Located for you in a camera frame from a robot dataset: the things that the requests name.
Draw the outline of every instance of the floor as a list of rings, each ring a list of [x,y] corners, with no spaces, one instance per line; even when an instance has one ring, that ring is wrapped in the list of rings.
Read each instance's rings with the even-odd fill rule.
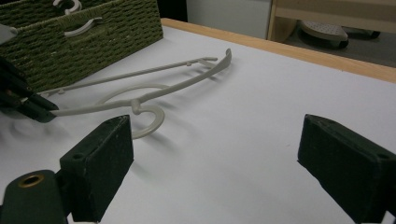
[[[307,35],[299,26],[296,27],[285,44],[396,67],[396,34],[381,33],[378,38],[371,38],[367,31],[352,28],[344,28],[344,30],[349,38],[349,44],[344,49],[338,48],[339,43]]]

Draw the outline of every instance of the white table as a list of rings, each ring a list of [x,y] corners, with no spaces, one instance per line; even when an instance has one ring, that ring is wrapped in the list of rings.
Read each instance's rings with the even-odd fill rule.
[[[336,120],[396,153],[393,83],[167,27],[163,40],[86,80],[222,58],[227,48],[233,51],[227,70],[145,103],[161,105],[165,122],[134,141],[135,161],[102,223],[352,224],[297,162],[304,115]],[[172,84],[202,70],[183,67],[49,99],[61,108],[84,106],[121,87]],[[48,124],[0,116],[0,191],[20,175],[58,171],[62,155],[86,134],[130,112],[120,108]],[[150,119],[132,116],[133,129]],[[384,223],[392,220],[387,216]]]

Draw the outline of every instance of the wooden table edge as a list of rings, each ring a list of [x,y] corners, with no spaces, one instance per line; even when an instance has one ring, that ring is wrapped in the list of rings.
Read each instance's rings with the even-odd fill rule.
[[[162,25],[190,33],[205,35],[216,39],[225,40],[235,44],[263,49],[276,54],[288,56],[309,63],[316,63],[327,67],[347,71],[350,73],[372,77],[387,82],[396,83],[396,68],[375,63],[367,63],[348,59],[310,49],[302,49],[248,35],[240,35],[228,31],[209,28],[184,21],[161,19]]]

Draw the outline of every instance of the wicker basket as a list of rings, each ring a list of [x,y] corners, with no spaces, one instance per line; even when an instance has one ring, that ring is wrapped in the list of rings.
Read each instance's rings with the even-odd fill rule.
[[[0,56],[22,70],[35,91],[70,85],[163,38],[156,0],[85,1],[70,15],[49,0],[0,6],[0,23],[18,30],[0,46]],[[88,32],[64,36],[97,17],[102,21]]]

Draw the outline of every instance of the white wall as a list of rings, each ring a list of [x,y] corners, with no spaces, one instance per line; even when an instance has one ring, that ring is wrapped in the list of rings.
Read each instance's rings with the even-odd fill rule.
[[[266,38],[271,0],[187,0],[189,22]]]

